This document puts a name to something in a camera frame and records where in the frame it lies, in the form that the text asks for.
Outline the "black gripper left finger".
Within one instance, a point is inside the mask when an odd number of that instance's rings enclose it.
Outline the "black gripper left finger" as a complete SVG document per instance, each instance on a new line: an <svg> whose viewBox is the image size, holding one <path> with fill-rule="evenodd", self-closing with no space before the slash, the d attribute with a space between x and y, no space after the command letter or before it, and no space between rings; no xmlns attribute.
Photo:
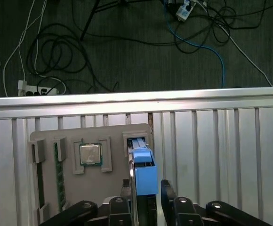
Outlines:
<svg viewBox="0 0 273 226"><path fill-rule="evenodd" d="M123 180L120 196L108 197L101 206L80 201L41 223L42 226L130 226L131 187Z"/></svg>

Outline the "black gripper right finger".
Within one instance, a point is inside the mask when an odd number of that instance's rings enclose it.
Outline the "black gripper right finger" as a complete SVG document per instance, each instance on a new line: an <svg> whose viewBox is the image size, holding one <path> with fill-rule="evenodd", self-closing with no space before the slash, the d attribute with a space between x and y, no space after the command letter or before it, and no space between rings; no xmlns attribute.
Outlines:
<svg viewBox="0 0 273 226"><path fill-rule="evenodd" d="M166 179L161 181L161 206L168 226L268 226L269 224L223 201L205 207L177 196Z"/></svg>

